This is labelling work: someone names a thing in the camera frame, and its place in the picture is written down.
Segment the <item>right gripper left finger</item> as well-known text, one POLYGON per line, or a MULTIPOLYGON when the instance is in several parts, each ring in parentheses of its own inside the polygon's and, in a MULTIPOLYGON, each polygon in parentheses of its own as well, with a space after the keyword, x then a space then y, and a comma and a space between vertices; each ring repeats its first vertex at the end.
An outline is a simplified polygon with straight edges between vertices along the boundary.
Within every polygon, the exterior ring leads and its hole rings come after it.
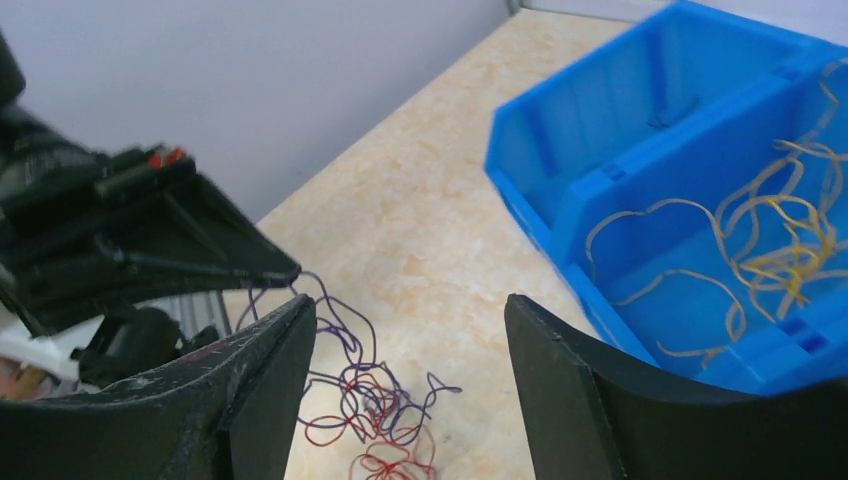
POLYGON ((316 336, 300 295, 97 393, 1 405, 5 479, 280 479, 316 336))

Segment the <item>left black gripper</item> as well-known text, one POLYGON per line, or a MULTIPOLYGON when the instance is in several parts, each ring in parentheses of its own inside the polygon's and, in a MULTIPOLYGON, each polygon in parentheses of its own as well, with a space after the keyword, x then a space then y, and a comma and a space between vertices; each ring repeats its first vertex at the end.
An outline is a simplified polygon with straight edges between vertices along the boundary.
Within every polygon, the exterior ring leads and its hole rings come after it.
POLYGON ((68 277, 101 260, 113 270, 107 291, 126 299, 287 287, 301 272, 222 191, 195 175, 194 159, 181 148, 108 156, 53 145, 14 159, 30 181, 1 197, 4 300, 35 336, 95 315, 82 304, 84 287, 68 277), (173 236, 166 255, 107 249, 99 260, 86 253, 89 239, 139 220, 158 194, 173 236))

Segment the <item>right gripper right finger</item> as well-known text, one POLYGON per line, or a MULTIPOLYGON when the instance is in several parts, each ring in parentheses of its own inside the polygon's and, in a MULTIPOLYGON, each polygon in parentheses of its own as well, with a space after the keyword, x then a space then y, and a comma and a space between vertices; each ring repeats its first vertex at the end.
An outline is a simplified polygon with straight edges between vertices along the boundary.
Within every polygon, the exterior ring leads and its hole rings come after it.
POLYGON ((524 295, 504 321, 539 479, 847 475, 845 378, 749 395, 651 366, 524 295))

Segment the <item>coloured wire ball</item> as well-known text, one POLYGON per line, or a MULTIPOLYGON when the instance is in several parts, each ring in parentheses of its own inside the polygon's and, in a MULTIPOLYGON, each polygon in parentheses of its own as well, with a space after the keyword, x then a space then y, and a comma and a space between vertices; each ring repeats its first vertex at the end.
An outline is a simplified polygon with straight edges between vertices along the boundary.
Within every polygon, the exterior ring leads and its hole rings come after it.
POLYGON ((417 401, 385 362, 353 363, 335 376, 311 371, 303 394, 330 386, 339 394, 338 406, 331 413, 300 417, 298 423, 314 447, 327 448, 346 436, 363 445, 347 467, 348 479, 438 479, 431 410, 440 394, 463 389, 432 372, 426 383, 428 390, 417 401))

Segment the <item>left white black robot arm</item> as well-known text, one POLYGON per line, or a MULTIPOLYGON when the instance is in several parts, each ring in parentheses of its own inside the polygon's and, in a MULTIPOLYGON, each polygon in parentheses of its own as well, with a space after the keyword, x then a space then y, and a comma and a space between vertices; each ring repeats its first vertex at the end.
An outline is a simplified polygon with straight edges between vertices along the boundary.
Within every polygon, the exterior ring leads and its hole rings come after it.
POLYGON ((19 104, 1 49, 1 300, 34 336, 138 302, 290 285, 300 265, 267 239, 184 149, 110 154, 19 104))

